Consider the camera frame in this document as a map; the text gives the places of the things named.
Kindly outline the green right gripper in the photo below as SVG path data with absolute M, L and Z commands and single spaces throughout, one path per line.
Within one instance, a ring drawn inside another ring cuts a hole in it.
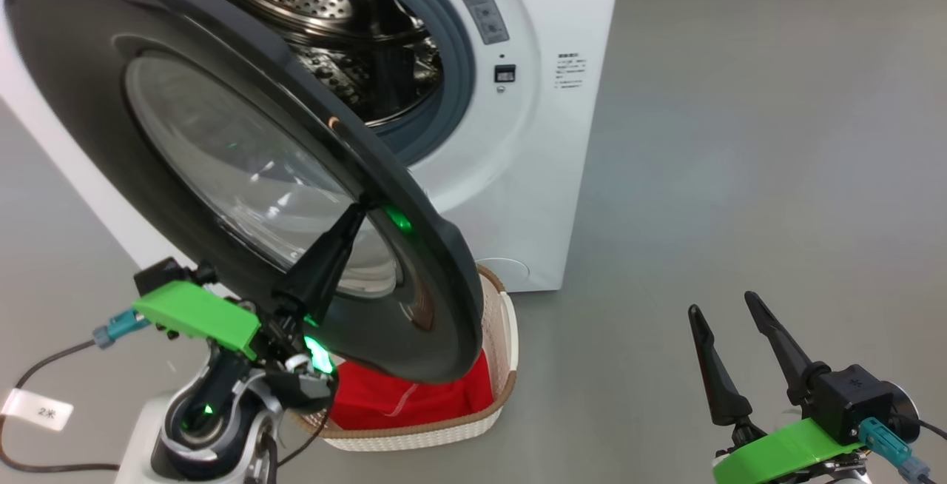
M 809 396 L 806 374 L 812 360 L 757 292 L 746 291 L 744 301 L 758 332 L 767 339 L 777 358 L 790 403 L 805 406 Z M 696 304 L 689 307 L 687 316 L 712 422 L 715 426 L 748 426 L 752 406 L 738 393 L 721 362 L 707 319 Z M 805 419 L 738 447 L 714 463 L 712 476 L 717 483 L 766 483 L 862 447 L 857 439 L 838 443 L 814 420 Z

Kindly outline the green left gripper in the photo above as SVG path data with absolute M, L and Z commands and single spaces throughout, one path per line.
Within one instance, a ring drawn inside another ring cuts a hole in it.
M 133 308 L 156 326 L 209 341 L 220 353 L 234 356 L 237 379 L 263 383 L 284 409 L 327 409 L 337 377 L 318 369 L 303 320 L 321 323 L 327 315 L 365 216 L 364 205 L 349 205 L 274 283 L 275 313 L 251 311 L 182 280 L 147 293 Z

